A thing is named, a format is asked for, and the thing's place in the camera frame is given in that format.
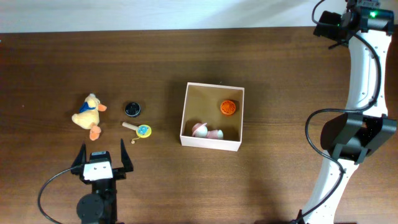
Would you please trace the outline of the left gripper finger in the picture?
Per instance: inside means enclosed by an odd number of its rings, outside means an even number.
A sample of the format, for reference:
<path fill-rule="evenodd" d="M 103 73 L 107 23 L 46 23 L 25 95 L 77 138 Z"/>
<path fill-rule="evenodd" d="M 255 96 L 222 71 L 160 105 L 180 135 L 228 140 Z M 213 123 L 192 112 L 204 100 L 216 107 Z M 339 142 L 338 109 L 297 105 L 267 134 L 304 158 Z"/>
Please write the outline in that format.
<path fill-rule="evenodd" d="M 123 139 L 121 139 L 120 145 L 121 145 L 121 162 L 123 164 L 124 170 L 134 170 L 134 166 L 127 153 Z"/>
<path fill-rule="evenodd" d="M 72 163 L 72 167 L 84 165 L 86 163 L 86 144 L 81 145 L 80 151 Z"/>

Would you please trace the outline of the black round cap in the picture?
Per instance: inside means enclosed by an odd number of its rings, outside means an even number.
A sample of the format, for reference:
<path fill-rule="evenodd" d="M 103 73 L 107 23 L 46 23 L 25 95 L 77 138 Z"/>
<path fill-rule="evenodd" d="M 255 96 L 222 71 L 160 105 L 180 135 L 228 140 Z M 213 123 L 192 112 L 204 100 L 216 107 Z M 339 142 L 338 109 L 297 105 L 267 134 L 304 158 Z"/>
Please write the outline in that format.
<path fill-rule="evenodd" d="M 141 113 L 141 106 L 136 102 L 129 102 L 124 109 L 124 112 L 127 116 L 135 118 L 138 117 Z"/>

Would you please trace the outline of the pink hat duck figurine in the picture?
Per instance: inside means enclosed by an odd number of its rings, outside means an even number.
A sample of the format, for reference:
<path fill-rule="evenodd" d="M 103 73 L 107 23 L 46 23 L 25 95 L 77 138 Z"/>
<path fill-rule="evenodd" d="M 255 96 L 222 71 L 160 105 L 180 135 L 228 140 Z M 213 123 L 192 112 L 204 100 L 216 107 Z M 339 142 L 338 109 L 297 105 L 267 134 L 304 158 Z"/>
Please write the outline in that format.
<path fill-rule="evenodd" d="M 207 139 L 218 139 L 222 140 L 224 134 L 222 130 L 212 130 L 209 131 L 206 123 L 197 123 L 192 128 L 192 136 L 196 138 L 207 138 Z"/>

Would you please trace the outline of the orange round ball toy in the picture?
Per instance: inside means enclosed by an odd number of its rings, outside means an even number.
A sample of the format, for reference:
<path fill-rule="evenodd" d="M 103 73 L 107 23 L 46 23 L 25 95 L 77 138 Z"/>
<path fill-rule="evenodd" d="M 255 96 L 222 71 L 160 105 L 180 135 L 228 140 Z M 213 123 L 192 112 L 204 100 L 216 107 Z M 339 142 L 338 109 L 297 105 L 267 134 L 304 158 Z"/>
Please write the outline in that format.
<path fill-rule="evenodd" d="M 225 116 L 231 116 L 235 113 L 236 111 L 236 104 L 235 102 L 231 101 L 231 100 L 224 100 L 221 104 L 220 104 L 220 111 L 222 114 L 224 114 Z"/>

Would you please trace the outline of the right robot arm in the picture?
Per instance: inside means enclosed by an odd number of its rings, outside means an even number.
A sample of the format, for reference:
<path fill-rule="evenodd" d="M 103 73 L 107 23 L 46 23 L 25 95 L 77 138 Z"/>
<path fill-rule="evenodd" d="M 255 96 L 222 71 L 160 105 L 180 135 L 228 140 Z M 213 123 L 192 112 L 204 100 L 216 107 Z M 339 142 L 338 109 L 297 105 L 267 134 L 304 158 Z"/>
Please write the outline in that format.
<path fill-rule="evenodd" d="M 347 1 L 343 14 L 324 11 L 314 19 L 314 35 L 345 46 L 351 57 L 349 94 L 343 109 L 314 111 L 339 115 L 323 126 L 322 166 L 309 201 L 293 223 L 333 223 L 335 212 L 351 176 L 397 131 L 389 119 L 384 84 L 386 58 L 394 32 L 394 13 L 379 1 Z"/>

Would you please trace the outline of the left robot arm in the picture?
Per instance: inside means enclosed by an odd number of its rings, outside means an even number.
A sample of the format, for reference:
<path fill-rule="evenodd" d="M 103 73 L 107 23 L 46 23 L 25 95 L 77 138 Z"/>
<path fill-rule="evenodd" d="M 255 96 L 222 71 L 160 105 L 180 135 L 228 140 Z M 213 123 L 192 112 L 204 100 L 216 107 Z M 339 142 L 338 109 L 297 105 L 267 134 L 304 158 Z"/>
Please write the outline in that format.
<path fill-rule="evenodd" d="M 82 144 L 71 166 L 71 173 L 79 176 L 91 193 L 84 195 L 76 206 L 76 213 L 82 223 L 116 223 L 118 220 L 116 182 L 126 179 L 126 174 L 134 170 L 124 141 L 120 141 L 122 167 L 113 168 L 108 151 L 86 155 L 86 145 Z"/>

